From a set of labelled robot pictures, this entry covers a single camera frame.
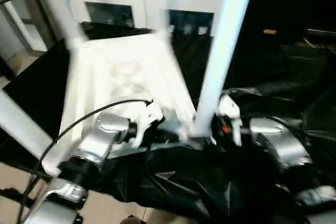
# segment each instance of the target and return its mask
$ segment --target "white metal frame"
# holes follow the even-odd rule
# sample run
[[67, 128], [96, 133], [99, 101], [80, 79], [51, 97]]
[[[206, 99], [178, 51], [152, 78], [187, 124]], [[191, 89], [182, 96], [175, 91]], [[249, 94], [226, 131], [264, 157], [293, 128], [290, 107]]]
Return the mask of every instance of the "white metal frame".
[[[249, 0], [224, 0], [223, 2], [219, 27], [207, 64], [197, 117], [193, 129], [191, 129], [191, 132], [195, 135], [204, 136], [211, 134], [210, 122], [218, 107], [219, 97], [235, 49], [248, 1]], [[47, 2], [59, 21], [68, 48], [72, 50], [79, 42], [85, 41], [85, 36], [72, 17], [67, 0], [47, 0]], [[160, 4], [161, 8], [165, 8], [164, 2]], [[166, 38], [165, 30], [168, 27], [166, 21], [166, 18], [161, 17], [156, 23], [158, 30], [162, 31], [164, 35], [163, 38]], [[0, 91], [0, 108], [0, 126], [34, 156], [37, 158], [41, 157], [42, 152], [51, 142], [50, 137], [2, 90]], [[51, 164], [51, 166], [54, 167], [49, 167], [50, 169], [47, 170], [47, 172], [55, 174], [57, 163]]]

